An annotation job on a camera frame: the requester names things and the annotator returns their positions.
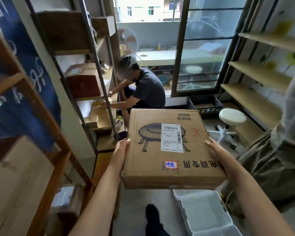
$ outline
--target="building window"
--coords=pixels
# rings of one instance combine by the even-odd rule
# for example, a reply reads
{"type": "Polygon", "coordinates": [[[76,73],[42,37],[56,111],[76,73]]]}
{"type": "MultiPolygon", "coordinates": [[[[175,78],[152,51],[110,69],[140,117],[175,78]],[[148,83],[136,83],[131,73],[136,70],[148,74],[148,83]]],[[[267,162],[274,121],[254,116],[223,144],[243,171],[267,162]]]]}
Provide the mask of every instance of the building window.
{"type": "Polygon", "coordinates": [[[174,1],[170,1],[169,10],[172,11],[173,9],[174,9],[174,1]]]}
{"type": "Polygon", "coordinates": [[[132,16],[132,10],[131,7],[127,7],[128,8],[128,16],[132,16]]]}
{"type": "Polygon", "coordinates": [[[154,7],[148,7],[148,14],[154,15],[154,7]]]}

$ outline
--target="black shoe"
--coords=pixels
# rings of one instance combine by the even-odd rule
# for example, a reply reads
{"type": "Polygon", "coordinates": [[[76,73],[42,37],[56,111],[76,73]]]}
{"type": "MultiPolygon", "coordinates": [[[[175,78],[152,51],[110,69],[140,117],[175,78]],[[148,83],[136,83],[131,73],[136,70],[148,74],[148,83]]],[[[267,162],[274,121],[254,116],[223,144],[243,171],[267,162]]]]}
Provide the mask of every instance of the black shoe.
{"type": "Polygon", "coordinates": [[[159,224],[159,211],[153,204],[148,204],[145,209],[145,216],[148,223],[159,224]]]}

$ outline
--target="white stool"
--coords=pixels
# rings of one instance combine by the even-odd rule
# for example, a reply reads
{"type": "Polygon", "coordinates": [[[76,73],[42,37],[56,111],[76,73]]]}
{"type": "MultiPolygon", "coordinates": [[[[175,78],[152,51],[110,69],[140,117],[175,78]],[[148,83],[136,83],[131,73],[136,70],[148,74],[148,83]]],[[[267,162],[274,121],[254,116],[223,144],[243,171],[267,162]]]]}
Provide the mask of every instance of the white stool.
{"type": "Polygon", "coordinates": [[[225,108],[220,111],[219,117],[224,123],[226,123],[226,126],[222,128],[220,125],[218,125],[215,127],[215,129],[218,131],[208,132],[220,134],[217,143],[221,143],[224,139],[227,139],[231,143],[231,148],[235,149],[237,147],[237,144],[236,142],[234,142],[232,137],[235,136],[236,133],[230,132],[228,131],[228,129],[229,126],[239,126],[240,124],[244,123],[247,119],[246,115],[236,109],[225,108]]]}

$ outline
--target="dark t-shirt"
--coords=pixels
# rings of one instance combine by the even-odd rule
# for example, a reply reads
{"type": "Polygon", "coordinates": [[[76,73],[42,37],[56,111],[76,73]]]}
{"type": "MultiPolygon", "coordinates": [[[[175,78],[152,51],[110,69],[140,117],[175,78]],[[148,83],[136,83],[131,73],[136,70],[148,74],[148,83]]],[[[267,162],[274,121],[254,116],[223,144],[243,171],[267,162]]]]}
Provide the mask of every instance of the dark t-shirt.
{"type": "Polygon", "coordinates": [[[151,108],[165,107],[165,90],[160,79],[149,69],[141,68],[139,79],[136,83],[135,98],[143,100],[151,108]]]}

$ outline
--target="blue banner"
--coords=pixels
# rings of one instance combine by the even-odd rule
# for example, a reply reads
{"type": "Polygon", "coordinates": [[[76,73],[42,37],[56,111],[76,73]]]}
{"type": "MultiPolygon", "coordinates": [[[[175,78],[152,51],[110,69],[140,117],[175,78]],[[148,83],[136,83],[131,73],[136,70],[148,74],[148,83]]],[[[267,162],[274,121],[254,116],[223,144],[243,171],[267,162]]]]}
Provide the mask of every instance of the blue banner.
{"type": "MultiPolygon", "coordinates": [[[[0,33],[60,126],[61,110],[55,89],[11,0],[0,0],[0,33]]],[[[6,75],[1,64],[0,75],[6,75]]],[[[55,143],[44,123],[32,114],[28,99],[13,87],[0,96],[0,137],[18,135],[27,135],[45,151],[55,143]]]]}

